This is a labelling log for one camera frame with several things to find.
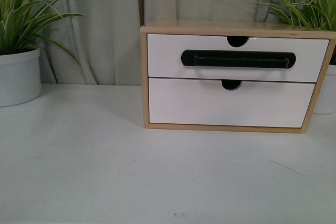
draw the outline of white drawer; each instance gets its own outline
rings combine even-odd
[[[232,47],[225,36],[147,34],[148,76],[195,79],[316,82],[328,39],[249,37]],[[293,52],[296,62],[289,69],[184,66],[183,51],[228,50]]]
[[[302,126],[314,84],[149,78],[149,122],[165,124]]]

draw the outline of black handle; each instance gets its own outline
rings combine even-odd
[[[291,68],[296,56],[292,52],[185,50],[181,61],[185,66]]]

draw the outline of white pot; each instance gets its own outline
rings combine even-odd
[[[336,112],[336,66],[329,65],[326,77],[316,102],[314,114]]]
[[[28,102],[41,94],[39,49],[0,55],[0,106]]]

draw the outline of plant leaf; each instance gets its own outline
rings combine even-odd
[[[306,5],[306,6],[311,7],[314,10],[314,12],[311,12],[312,14],[315,15],[315,13],[318,13],[320,15],[321,21],[323,21],[323,23],[326,25],[325,30],[331,30],[329,18],[324,13],[324,11],[321,8],[319,8],[319,6],[316,6],[316,5],[310,4],[310,3],[296,3],[296,4],[291,4],[291,5],[292,6],[294,6],[294,5]],[[312,28],[321,28],[321,26],[320,25],[318,25],[317,27],[312,26]]]
[[[53,44],[55,44],[56,46],[58,46],[59,48],[63,49],[77,64],[79,64],[79,61],[77,60],[76,56],[66,47],[64,47],[62,44],[54,41],[53,39],[50,39],[48,37],[45,37],[43,35],[39,35],[39,34],[34,34],[34,36],[45,39]]]
[[[38,17],[38,16],[41,16],[41,15],[45,14],[50,9],[50,7],[53,6],[58,1],[59,0],[53,0],[53,1],[49,2],[47,5],[43,5],[30,18],[33,19],[35,17]]]
[[[269,12],[269,14],[272,14],[272,15],[275,15],[279,18],[281,18],[284,23],[287,23],[287,24],[291,24],[291,20],[290,18],[286,15],[286,10],[280,6],[280,5],[276,5],[276,4],[272,4],[272,3],[266,3],[266,2],[256,2],[255,4],[261,4],[261,5],[264,5],[264,6],[267,6],[269,8],[271,8],[272,10],[274,10],[274,12]]]
[[[44,27],[57,22],[63,18],[66,17],[70,17],[70,16],[82,16],[81,14],[77,14],[77,13],[66,13],[63,14],[62,16],[54,13],[54,14],[46,14],[46,15],[42,15],[39,17],[36,17],[32,20],[29,20],[26,24],[25,24],[25,30],[23,31],[23,33],[20,35],[19,37],[19,43],[20,43],[20,47],[23,47],[24,43],[27,43],[28,40],[30,40],[30,38],[38,33],[41,29],[43,29]]]
[[[21,15],[26,14],[37,2],[28,2],[20,8],[16,9],[14,11],[14,18],[18,19]]]
[[[4,47],[5,47],[5,34],[4,33],[5,33],[4,22],[1,20],[0,22],[0,52],[3,52]]]
[[[12,50],[14,40],[14,14],[13,9],[10,10],[7,19],[4,23],[5,48],[8,51]]]
[[[280,0],[282,3],[284,3],[285,5],[290,4],[289,1],[287,0]],[[288,6],[289,9],[298,17],[298,19],[300,20],[300,22],[306,26],[306,27],[310,27],[310,24],[307,22],[306,18],[301,14],[300,10],[298,10],[295,6]]]

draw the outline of gray curtain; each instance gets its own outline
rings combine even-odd
[[[140,85],[138,0],[62,0],[57,8],[81,13],[48,31],[77,56],[78,65],[61,49],[46,45],[41,57],[42,82]]]
[[[42,82],[53,83],[56,76],[59,83],[141,85],[140,17],[145,23],[154,19],[277,22],[267,16],[265,7],[254,4],[266,1],[62,0],[60,10],[84,17],[65,19],[46,33],[75,53],[81,69],[59,48],[43,44]]]

